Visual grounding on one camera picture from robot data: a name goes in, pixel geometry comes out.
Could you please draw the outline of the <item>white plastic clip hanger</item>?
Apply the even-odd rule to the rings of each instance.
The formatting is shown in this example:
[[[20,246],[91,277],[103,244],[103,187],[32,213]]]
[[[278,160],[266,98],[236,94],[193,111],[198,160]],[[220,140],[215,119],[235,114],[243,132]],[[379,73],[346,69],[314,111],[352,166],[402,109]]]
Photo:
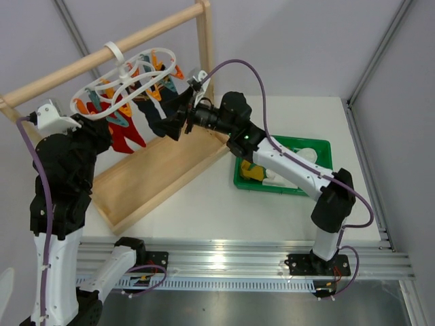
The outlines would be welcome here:
[[[105,47],[115,56],[116,68],[78,90],[69,104],[73,113],[90,120],[108,117],[143,92],[158,100],[160,93],[153,91],[153,86],[161,84],[167,77],[184,78],[175,53],[169,49],[151,48],[125,59],[115,43],[110,41]],[[107,103],[109,107],[104,111],[89,113],[85,107],[79,106],[85,95],[95,108],[98,109],[102,103]]]

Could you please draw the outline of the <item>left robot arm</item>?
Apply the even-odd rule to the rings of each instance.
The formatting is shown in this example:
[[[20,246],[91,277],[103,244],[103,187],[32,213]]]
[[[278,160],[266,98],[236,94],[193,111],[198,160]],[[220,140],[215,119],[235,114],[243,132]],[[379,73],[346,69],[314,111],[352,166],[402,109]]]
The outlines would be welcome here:
[[[77,254],[91,203],[97,156],[111,147],[106,120],[72,116],[74,127],[33,145],[23,123],[16,124],[33,158],[35,196],[30,204],[30,230],[37,248],[37,294],[23,325],[97,325],[103,304],[129,270],[147,265],[145,243],[121,237],[109,258],[81,285],[76,283]]]

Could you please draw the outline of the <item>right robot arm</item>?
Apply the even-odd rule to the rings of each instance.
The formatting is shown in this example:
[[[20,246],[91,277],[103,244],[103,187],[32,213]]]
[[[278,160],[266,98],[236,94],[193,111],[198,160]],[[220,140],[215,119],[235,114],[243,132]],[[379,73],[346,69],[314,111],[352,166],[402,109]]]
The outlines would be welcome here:
[[[355,204],[349,171],[317,167],[268,136],[250,120],[252,109],[241,92],[225,93],[220,106],[215,107],[189,87],[160,105],[169,116],[159,121],[158,127],[174,141],[194,126],[225,134],[226,145],[234,156],[277,173],[313,199],[311,220],[317,232],[308,254],[308,270],[325,274],[333,269],[342,226]]]

